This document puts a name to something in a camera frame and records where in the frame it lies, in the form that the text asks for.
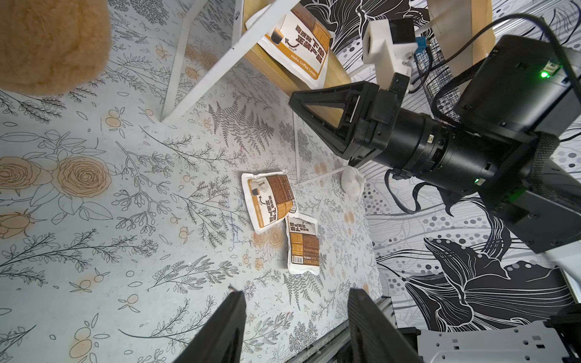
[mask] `table surface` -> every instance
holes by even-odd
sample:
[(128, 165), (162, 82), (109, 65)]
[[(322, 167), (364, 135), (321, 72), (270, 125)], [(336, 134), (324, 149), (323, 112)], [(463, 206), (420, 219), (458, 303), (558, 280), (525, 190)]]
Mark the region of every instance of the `table surface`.
[[(288, 97), (252, 66), (159, 122), (187, 8), (114, 2), (96, 81), (53, 98), (0, 91), (0, 362), (170, 362), (229, 285), (247, 298), (243, 361), (282, 362), (346, 319), (350, 287), (380, 296), (362, 201), (337, 175), (296, 184)], [(210, 0), (194, 22), (178, 98), (229, 47), (233, 9)], [(301, 179), (344, 165), (296, 125)], [(256, 235), (247, 222), (240, 174), (282, 169), (319, 220), (319, 276), (288, 274), (282, 224)]]

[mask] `white crumpled object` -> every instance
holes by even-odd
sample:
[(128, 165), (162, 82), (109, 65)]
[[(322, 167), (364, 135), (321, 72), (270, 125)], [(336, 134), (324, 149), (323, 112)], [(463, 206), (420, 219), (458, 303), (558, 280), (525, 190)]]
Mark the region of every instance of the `white crumpled object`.
[(352, 166), (346, 166), (341, 175), (341, 188), (345, 194), (357, 197), (363, 194), (365, 177), (363, 173)]

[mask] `blue component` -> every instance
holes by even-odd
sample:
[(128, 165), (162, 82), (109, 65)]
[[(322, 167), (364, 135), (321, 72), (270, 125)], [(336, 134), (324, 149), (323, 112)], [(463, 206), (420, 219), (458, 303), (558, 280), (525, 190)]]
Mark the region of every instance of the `blue component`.
[(418, 44), (418, 49), (415, 50), (416, 54), (420, 54), (426, 50), (426, 46), (428, 45), (426, 37), (416, 37), (415, 42)]

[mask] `rose print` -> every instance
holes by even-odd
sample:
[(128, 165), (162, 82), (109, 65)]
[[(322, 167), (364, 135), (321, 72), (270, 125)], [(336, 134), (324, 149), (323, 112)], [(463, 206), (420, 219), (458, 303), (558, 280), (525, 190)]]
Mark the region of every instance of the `rose print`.
[(92, 198), (111, 184), (111, 176), (104, 162), (87, 156), (66, 158), (53, 176), (53, 185), (59, 192), (75, 197)]
[(252, 246), (261, 249), (264, 247), (268, 239), (268, 235), (266, 233), (257, 234), (256, 232), (252, 232)]
[(196, 81), (202, 78), (200, 72), (192, 67), (185, 68), (185, 75)]
[(20, 157), (0, 158), (0, 188), (25, 189), (50, 182), (52, 176), (34, 163)]
[(282, 230), (280, 227), (272, 227), (268, 230), (268, 244), (275, 249), (282, 247), (282, 242), (284, 237), (282, 236)]
[(10, 213), (0, 215), (0, 238), (6, 239), (24, 232), (26, 227), (37, 220), (27, 214)]
[(200, 55), (200, 63), (206, 70), (210, 70), (214, 64), (218, 61), (218, 58), (208, 51), (202, 51)]
[(260, 271), (264, 267), (264, 260), (262, 257), (259, 257), (254, 261), (254, 268)]
[(188, 44), (185, 46), (185, 57), (193, 62), (198, 57), (198, 51)]

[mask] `fern print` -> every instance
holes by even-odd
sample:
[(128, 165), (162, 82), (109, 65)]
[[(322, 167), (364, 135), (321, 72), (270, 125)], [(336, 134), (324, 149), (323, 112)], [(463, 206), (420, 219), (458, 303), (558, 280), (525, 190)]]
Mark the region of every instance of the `fern print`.
[(246, 155), (244, 153), (234, 152), (228, 155), (226, 148), (220, 148), (217, 152), (214, 152), (214, 147), (209, 142), (202, 149), (192, 149), (192, 135), (184, 135), (181, 139), (160, 141), (143, 128), (141, 128), (141, 131), (157, 143), (174, 151), (175, 159), (188, 170), (198, 171), (200, 164), (204, 164), (210, 171), (218, 172), (218, 162), (222, 162), (231, 167), (236, 167), (238, 163), (246, 162)]
[(179, 261), (173, 265), (166, 265), (153, 275), (155, 284), (149, 289), (171, 283), (175, 292), (187, 294), (188, 290), (200, 290), (206, 282), (222, 283), (226, 277), (238, 275), (238, 267), (232, 265), (230, 261), (222, 261), (218, 266), (213, 266), (214, 262), (210, 262), (206, 257), (201, 256), (190, 264)]
[(278, 129), (281, 132), (281, 138), (289, 144), (289, 147), (295, 151), (295, 128), (291, 124), (281, 121), (278, 124)]
[(244, 284), (242, 292), (244, 292), (244, 298), (246, 299), (246, 301), (249, 301), (250, 299), (252, 299), (254, 293), (256, 292), (256, 285), (254, 284), (254, 282), (248, 280)]
[(299, 129), (297, 132), (299, 139), (299, 156), (302, 157), (306, 162), (313, 161), (313, 153), (310, 150), (310, 142), (307, 134), (303, 130)]
[(228, 79), (229, 84), (242, 86), (245, 94), (242, 95), (240, 90), (238, 92), (234, 91), (236, 92), (236, 96), (240, 95), (246, 98), (249, 102), (253, 102), (255, 106), (262, 107), (263, 110), (272, 109), (271, 105), (280, 103), (273, 84), (264, 74), (256, 71), (252, 66), (249, 67), (242, 62), (238, 62), (224, 77)]
[[(130, 88), (145, 92), (149, 88), (154, 97), (163, 99), (166, 96), (167, 85), (170, 80), (171, 69), (168, 67), (155, 68), (152, 61), (144, 56), (123, 54), (117, 60), (109, 60), (114, 66), (105, 67), (103, 76), (116, 83), (123, 83)], [(183, 97), (193, 84), (188, 81), (180, 81), (178, 84), (178, 97)]]
[(125, 228), (130, 231), (139, 225), (141, 226), (141, 233), (148, 233), (151, 236), (155, 231), (155, 217), (158, 214), (167, 214), (171, 211), (171, 208), (167, 206), (170, 202), (169, 200), (153, 199), (149, 196), (145, 187), (155, 187), (158, 193), (165, 195), (170, 190), (169, 184), (171, 182), (162, 181), (155, 183), (140, 172), (139, 166), (151, 166), (152, 172), (163, 172), (164, 176), (167, 177), (172, 171), (169, 167), (173, 166), (173, 161), (171, 161), (169, 155), (162, 156), (157, 153), (152, 154), (151, 157), (148, 155), (138, 155), (127, 151), (120, 143), (115, 143), (125, 154), (125, 163), (119, 174), (129, 175), (133, 180), (133, 186), (136, 188), (136, 191), (135, 193), (130, 193), (126, 189), (120, 189), (118, 193), (114, 194), (119, 199), (114, 200), (111, 204), (121, 206), (122, 211), (127, 211), (132, 205), (139, 208), (139, 212), (130, 217), (117, 217), (119, 223), (117, 223), (116, 228)]
[(88, 96), (97, 97), (97, 94), (90, 89), (86, 89), (84, 87), (75, 87), (71, 91), (69, 91), (69, 97), (71, 100), (82, 103), (83, 98), (87, 98)]
[(216, 102), (216, 109), (208, 105), (208, 111), (214, 120), (214, 133), (221, 127), (222, 137), (227, 146), (230, 146), (229, 136), (232, 136), (234, 141), (248, 153), (245, 143), (249, 143), (250, 147), (258, 154), (261, 153), (261, 150), (266, 150), (265, 144), (270, 145), (269, 141), (274, 134), (274, 128), (259, 118), (254, 111), (246, 114), (246, 105), (239, 110), (237, 100), (234, 100), (232, 106), (225, 108), (222, 108), (218, 102)]
[(241, 225), (250, 224), (250, 217), (243, 204), (229, 208), (230, 182), (230, 177), (226, 175), (216, 177), (208, 183), (198, 183), (188, 197), (176, 195), (185, 202), (190, 220), (199, 225), (200, 239), (210, 243), (213, 248), (223, 244), (228, 233), (234, 238), (242, 232)]
[(87, 84), (90, 85), (93, 88), (96, 88), (96, 87), (99, 87), (101, 85), (106, 84), (106, 82), (102, 78), (96, 78), (96, 79), (94, 79), (92, 81), (88, 81)]
[[(184, 13), (187, 13), (190, 6), (177, 0), (178, 5)], [(234, 14), (234, 3), (231, 1), (215, 0), (204, 5), (206, 11), (198, 14), (198, 19), (202, 26), (209, 33), (217, 33), (223, 40), (232, 39), (232, 18), (228, 14)]]
[(6, 363), (14, 357), (8, 355), (8, 348), (12, 347), (14, 344), (20, 347), (22, 344), (22, 339), (26, 334), (30, 333), (36, 327), (34, 325), (30, 329), (26, 329), (22, 326), (16, 328), (16, 330), (9, 330), (8, 333), (0, 334), (0, 363)]
[(129, 21), (118, 12), (111, 13), (111, 28), (115, 33), (118, 33), (122, 39), (130, 40), (137, 44), (149, 44), (149, 37), (131, 29)]
[(292, 312), (282, 312), (274, 320), (268, 317), (258, 321), (254, 326), (252, 337), (243, 341), (242, 351), (254, 353), (255, 351), (261, 351), (265, 344), (275, 345), (276, 343), (274, 342), (278, 340), (278, 336), (281, 333), (279, 329), (287, 330), (290, 328), (293, 318)]
[(280, 282), (281, 275), (280, 271), (271, 268), (264, 271), (262, 276), (255, 278), (254, 281), (261, 284), (262, 287), (267, 287), (269, 284), (275, 286), (275, 283)]
[(309, 326), (299, 322), (295, 325), (295, 331), (289, 334), (289, 348), (298, 353), (313, 344), (317, 340), (317, 327), (309, 320)]
[(323, 302), (319, 303), (317, 309), (313, 310), (311, 313), (313, 319), (321, 320), (323, 316), (328, 317), (331, 311), (341, 310), (339, 305), (347, 304), (349, 289), (355, 287), (357, 287), (355, 283), (351, 283), (347, 280), (339, 283), (336, 288), (332, 290), (329, 289), (328, 292), (331, 296), (323, 297)]
[(307, 213), (313, 214), (315, 211), (320, 211), (321, 208), (326, 208), (333, 213), (343, 213), (343, 207), (335, 199), (320, 198), (313, 196), (313, 199), (307, 200), (299, 204), (300, 209)]
[(64, 103), (60, 101), (59, 97), (44, 97), (44, 98), (34, 98), (32, 96), (20, 95), (26, 97), (26, 100), (20, 100), (14, 96), (7, 94), (6, 92), (0, 91), (0, 107), (3, 107), (2, 113), (11, 114), (12, 116), (18, 116), (16, 112), (15, 103), (18, 104), (18, 111), (21, 111), (23, 115), (29, 116), (31, 119), (39, 121), (43, 124), (48, 124), (51, 119), (61, 118), (62, 114), (60, 111), (66, 107)]
[(299, 310), (299, 297), (312, 303), (313, 299), (309, 293), (315, 293), (321, 296), (321, 289), (323, 287), (321, 275), (315, 276), (310, 272), (305, 272), (302, 275), (284, 274), (282, 279), (289, 292), (289, 304), (292, 304), (292, 297), (294, 296)]
[(262, 109), (264, 111), (268, 110), (268, 109), (272, 109), (272, 106), (270, 106), (265, 100), (258, 98), (256, 96), (254, 96), (253, 94), (246, 94), (242, 91), (232, 91), (231, 93), (232, 98), (235, 100), (245, 100), (247, 102), (251, 102), (253, 103), (255, 106), (258, 106), (259, 103), (262, 103)]
[(319, 253), (319, 275), (324, 279), (325, 277), (325, 270), (327, 269), (327, 254), (326, 253)]
[(72, 263), (78, 272), (83, 272), (91, 266), (93, 260), (83, 256), (85, 250), (90, 250), (93, 256), (101, 256), (107, 263), (119, 262), (121, 256), (117, 253), (120, 251), (144, 257), (151, 257), (157, 252), (157, 243), (150, 239), (144, 239), (140, 245), (135, 245), (137, 236), (119, 237), (109, 244), (97, 245), (92, 243), (96, 234), (96, 229), (75, 233), (75, 238), (70, 244), (62, 245), (56, 242), (54, 233), (25, 238), (23, 249), (20, 250), (16, 245), (11, 245), (8, 250), (2, 251), (7, 261), (0, 264), (0, 278), (11, 280), (20, 278), (28, 285), (34, 282), (42, 286), (48, 283), (44, 270), (36, 271), (33, 267), (27, 266), (27, 263)]
[(166, 322), (158, 322), (157, 327), (149, 335), (133, 335), (125, 333), (118, 329), (121, 333), (134, 338), (143, 339), (167, 339), (168, 353), (175, 354), (176, 348), (182, 351), (188, 346), (189, 342), (194, 337), (194, 333), (199, 331), (212, 314), (212, 308), (216, 305), (216, 300), (213, 296), (206, 298), (206, 307), (196, 313), (189, 322), (184, 325), (186, 315), (189, 314), (189, 299), (184, 301), (183, 306), (179, 306), (175, 314)]
[(107, 0), (109, 6), (115, 10), (126, 12), (129, 5), (136, 13), (146, 18), (150, 23), (166, 25), (169, 13), (163, 6), (162, 0)]

